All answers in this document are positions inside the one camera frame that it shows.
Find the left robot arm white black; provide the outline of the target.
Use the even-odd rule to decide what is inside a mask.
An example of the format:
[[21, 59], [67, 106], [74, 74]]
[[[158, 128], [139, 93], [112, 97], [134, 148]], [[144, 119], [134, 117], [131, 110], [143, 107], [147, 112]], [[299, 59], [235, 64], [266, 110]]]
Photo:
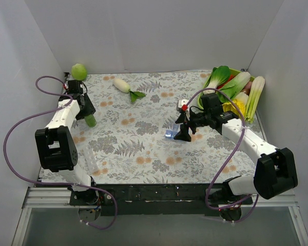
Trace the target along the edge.
[[88, 205], [98, 201], [99, 193], [90, 187], [94, 180], [78, 165], [78, 151], [71, 136], [73, 122], [92, 118], [95, 108], [82, 81], [70, 80], [66, 94], [59, 98], [58, 107], [49, 124], [35, 132], [35, 141], [43, 169], [61, 175], [71, 183], [77, 199]]

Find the black base bar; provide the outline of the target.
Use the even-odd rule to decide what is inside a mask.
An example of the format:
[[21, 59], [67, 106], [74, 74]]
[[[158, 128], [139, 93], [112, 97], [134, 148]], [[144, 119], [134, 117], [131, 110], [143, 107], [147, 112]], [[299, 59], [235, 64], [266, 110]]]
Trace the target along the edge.
[[[114, 196], [118, 205], [118, 215], [174, 215], [204, 214], [218, 216], [218, 210], [209, 209], [205, 195], [209, 184], [98, 184], [97, 187]], [[102, 216], [114, 215], [114, 203], [107, 194], [98, 192]], [[98, 205], [98, 201], [87, 204], [71, 190], [71, 206]], [[215, 208], [230, 204], [246, 195], [231, 195], [223, 184], [215, 184], [210, 191], [208, 202]]]

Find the pale celery stalk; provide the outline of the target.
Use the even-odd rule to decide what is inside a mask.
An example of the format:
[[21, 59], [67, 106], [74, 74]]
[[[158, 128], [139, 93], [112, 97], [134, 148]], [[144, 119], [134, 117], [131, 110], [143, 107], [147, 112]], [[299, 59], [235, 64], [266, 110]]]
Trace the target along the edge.
[[245, 121], [249, 122], [250, 124], [252, 124], [254, 121], [254, 115], [264, 85], [265, 85], [265, 78], [262, 76], [256, 77], [252, 83], [244, 114]]

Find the green pill bottle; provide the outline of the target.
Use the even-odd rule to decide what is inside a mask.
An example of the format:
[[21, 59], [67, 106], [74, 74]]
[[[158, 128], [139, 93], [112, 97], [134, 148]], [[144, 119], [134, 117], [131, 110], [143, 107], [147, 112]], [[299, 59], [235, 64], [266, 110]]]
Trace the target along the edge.
[[96, 119], [95, 119], [93, 114], [85, 116], [84, 120], [85, 120], [87, 126], [90, 127], [90, 128], [95, 127], [96, 124], [97, 124], [97, 121], [96, 121]]

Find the bok choy middle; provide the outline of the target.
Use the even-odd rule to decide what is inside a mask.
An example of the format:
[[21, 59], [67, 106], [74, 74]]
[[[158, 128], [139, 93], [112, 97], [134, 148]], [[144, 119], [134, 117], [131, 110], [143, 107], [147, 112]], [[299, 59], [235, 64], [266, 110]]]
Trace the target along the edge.
[[233, 100], [250, 81], [250, 78], [251, 75], [249, 72], [241, 72], [229, 82], [227, 82], [222, 88], [220, 88], [220, 91], [217, 93], [220, 102], [228, 102], [228, 99], [223, 94], [221, 94], [221, 92]]

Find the floral table mat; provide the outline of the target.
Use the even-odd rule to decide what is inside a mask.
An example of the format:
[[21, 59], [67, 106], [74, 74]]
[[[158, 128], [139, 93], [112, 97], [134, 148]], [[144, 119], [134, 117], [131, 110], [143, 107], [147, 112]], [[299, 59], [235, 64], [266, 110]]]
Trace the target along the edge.
[[[210, 127], [198, 128], [191, 142], [165, 138], [179, 116], [178, 100], [192, 99], [208, 76], [208, 71], [88, 75], [85, 85], [97, 124], [90, 128], [79, 120], [72, 126], [79, 166], [88, 168], [83, 149], [90, 147], [99, 166], [93, 174], [98, 184], [218, 183], [253, 175], [251, 159], [234, 152], [234, 143]], [[115, 78], [146, 96], [132, 103], [113, 85]]]

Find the blue pill organizer box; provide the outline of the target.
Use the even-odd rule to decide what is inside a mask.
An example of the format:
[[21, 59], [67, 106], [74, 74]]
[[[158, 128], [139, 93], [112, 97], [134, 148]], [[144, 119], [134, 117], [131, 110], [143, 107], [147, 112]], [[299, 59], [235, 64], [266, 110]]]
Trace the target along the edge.
[[178, 131], [166, 130], [165, 138], [174, 139], [174, 137], [178, 134]]

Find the green round cabbage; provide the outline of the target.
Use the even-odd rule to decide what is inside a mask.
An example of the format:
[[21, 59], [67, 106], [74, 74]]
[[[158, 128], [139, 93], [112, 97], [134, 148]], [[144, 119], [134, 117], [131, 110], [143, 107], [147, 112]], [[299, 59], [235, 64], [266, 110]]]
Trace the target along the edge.
[[83, 64], [75, 64], [71, 68], [71, 76], [76, 79], [83, 81], [87, 78], [88, 72]]

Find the bok choy left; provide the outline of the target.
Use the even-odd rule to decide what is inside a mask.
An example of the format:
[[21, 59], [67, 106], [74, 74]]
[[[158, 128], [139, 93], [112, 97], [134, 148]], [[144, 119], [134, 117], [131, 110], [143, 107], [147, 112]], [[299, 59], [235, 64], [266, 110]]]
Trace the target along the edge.
[[228, 66], [219, 66], [214, 68], [204, 88], [216, 89], [219, 85], [227, 82], [230, 76], [231, 71]]

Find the yellow napa cabbage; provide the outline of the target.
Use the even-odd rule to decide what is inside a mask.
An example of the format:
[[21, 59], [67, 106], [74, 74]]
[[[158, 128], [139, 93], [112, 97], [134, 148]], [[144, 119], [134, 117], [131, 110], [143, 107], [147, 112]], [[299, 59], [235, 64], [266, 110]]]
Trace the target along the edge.
[[238, 117], [240, 117], [241, 115], [244, 116], [247, 101], [248, 101], [248, 95], [245, 92], [240, 92], [233, 99], [234, 104], [237, 106], [237, 108], [240, 110], [240, 112], [238, 112], [238, 110], [236, 109], [236, 107], [233, 104], [228, 105], [227, 111], [232, 111], [233, 113], [238, 115]]

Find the green vegetable tray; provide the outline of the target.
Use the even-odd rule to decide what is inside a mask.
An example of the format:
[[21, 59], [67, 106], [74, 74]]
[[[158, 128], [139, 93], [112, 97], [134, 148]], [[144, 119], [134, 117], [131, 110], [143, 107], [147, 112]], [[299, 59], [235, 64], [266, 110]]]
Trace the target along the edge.
[[232, 79], [231, 70], [228, 66], [219, 66], [214, 68], [204, 88], [219, 89], [227, 95], [241, 111], [245, 110], [245, 106], [249, 97], [249, 89], [246, 89], [247, 84], [250, 82], [251, 75], [249, 72], [240, 72]]

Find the white radish with leaves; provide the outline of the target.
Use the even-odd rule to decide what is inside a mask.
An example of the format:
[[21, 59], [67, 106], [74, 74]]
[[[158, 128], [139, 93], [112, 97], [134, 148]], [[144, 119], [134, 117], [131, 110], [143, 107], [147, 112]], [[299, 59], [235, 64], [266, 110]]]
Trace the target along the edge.
[[123, 93], [128, 93], [130, 95], [130, 100], [132, 103], [134, 103], [137, 99], [143, 98], [146, 96], [145, 93], [140, 92], [140, 91], [132, 91], [130, 85], [119, 78], [115, 78], [113, 80], [113, 85], [119, 89]]

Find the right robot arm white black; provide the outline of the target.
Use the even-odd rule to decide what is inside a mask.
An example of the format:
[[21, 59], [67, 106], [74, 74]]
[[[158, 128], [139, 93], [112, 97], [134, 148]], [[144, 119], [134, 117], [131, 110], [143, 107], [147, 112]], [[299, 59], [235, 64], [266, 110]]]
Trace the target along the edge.
[[273, 198], [298, 185], [294, 155], [288, 148], [278, 149], [247, 129], [239, 116], [223, 111], [215, 93], [201, 96], [202, 108], [198, 113], [191, 110], [188, 101], [179, 100], [180, 116], [176, 124], [180, 131], [175, 140], [191, 141], [198, 127], [209, 126], [237, 145], [256, 165], [254, 176], [238, 176], [223, 182], [221, 190], [209, 193], [210, 198], [235, 203], [241, 195], [257, 194], [264, 199]]

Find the bok choy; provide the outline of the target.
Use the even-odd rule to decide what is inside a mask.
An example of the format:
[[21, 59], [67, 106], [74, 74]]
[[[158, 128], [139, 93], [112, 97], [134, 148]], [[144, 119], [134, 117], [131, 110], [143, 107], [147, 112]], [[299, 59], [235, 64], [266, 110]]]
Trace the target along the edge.
[[222, 88], [220, 88], [220, 91], [217, 93], [220, 102], [228, 102], [228, 99], [223, 94], [221, 94], [221, 92], [233, 100], [250, 81], [250, 78], [251, 75], [249, 72], [241, 72], [229, 82], [227, 82]]
[[228, 66], [219, 66], [214, 68], [204, 88], [216, 89], [219, 85], [227, 82], [230, 76], [231, 71]]

